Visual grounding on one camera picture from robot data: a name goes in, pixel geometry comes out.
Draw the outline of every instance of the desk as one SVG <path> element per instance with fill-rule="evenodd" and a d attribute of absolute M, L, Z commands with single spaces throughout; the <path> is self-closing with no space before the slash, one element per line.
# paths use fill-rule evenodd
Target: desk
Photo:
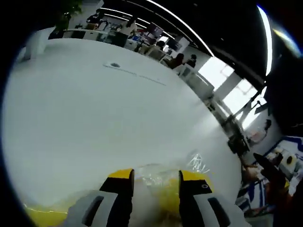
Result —
<path fill-rule="evenodd" d="M 123 70 L 103 66 L 109 62 Z M 241 164 L 227 141 L 172 70 L 107 43 L 49 40 L 7 83 L 5 164 L 17 194 L 42 205 L 97 189 L 117 169 L 165 164 L 194 149 L 215 189 L 235 202 Z"/>
<path fill-rule="evenodd" d="M 132 39 L 128 39 L 125 43 L 124 48 L 134 51 L 138 45 L 138 42 Z"/>
<path fill-rule="evenodd" d="M 108 32 L 89 29 L 68 29 L 65 31 L 63 38 L 71 38 L 73 32 L 85 32 L 83 39 L 98 40 L 100 36 L 107 36 Z"/>

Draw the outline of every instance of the window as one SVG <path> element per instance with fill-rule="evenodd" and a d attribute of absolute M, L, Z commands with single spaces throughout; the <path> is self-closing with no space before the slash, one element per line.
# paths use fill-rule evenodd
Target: window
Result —
<path fill-rule="evenodd" d="M 243 79 L 223 100 L 223 102 L 229 107 L 232 113 L 239 111 L 255 94 L 257 90 L 245 79 Z M 260 104 L 263 105 L 266 103 L 266 100 L 263 98 L 262 94 L 258 95 L 257 98 L 252 102 L 251 106 L 253 107 L 257 104 L 257 101 L 260 101 Z M 258 114 L 255 114 L 256 109 L 260 105 L 255 106 L 250 113 L 247 115 L 243 121 L 243 128 L 246 129 L 255 119 L 258 117 Z M 237 116 L 239 120 L 242 116 L 240 113 Z"/>
<path fill-rule="evenodd" d="M 199 70 L 199 73 L 205 77 L 213 86 L 214 91 L 233 73 L 234 69 L 222 60 L 211 57 Z"/>

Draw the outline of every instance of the potted plant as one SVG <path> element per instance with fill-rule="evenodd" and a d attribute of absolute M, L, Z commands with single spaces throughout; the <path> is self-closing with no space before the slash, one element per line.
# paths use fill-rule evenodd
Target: potted plant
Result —
<path fill-rule="evenodd" d="M 61 38 L 62 36 L 57 36 L 68 28 L 71 17 L 81 13 L 81 4 L 82 0 L 62 0 L 54 14 L 39 24 L 37 31 L 29 38 L 23 59 L 29 60 L 42 54 L 52 32 L 56 34 L 56 38 Z"/>

